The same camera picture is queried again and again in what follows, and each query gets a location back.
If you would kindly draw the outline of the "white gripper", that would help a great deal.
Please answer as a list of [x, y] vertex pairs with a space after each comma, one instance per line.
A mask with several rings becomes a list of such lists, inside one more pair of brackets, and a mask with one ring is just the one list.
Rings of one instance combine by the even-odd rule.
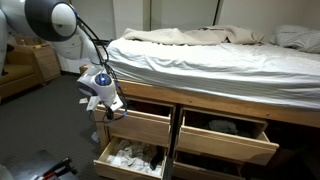
[[98, 96], [100, 101], [112, 111], [123, 106], [116, 92], [115, 82], [104, 68], [90, 65], [77, 82], [82, 93], [88, 96]]

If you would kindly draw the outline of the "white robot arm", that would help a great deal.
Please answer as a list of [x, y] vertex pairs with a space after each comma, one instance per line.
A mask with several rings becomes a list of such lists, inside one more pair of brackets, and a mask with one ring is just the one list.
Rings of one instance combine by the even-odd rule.
[[117, 89], [119, 83], [88, 31], [94, 32], [79, 17], [67, 0], [0, 0], [0, 58], [4, 67], [8, 27], [15, 32], [50, 42], [63, 57], [71, 60], [88, 58], [91, 66], [77, 80], [79, 90], [97, 97], [112, 112], [125, 104]]

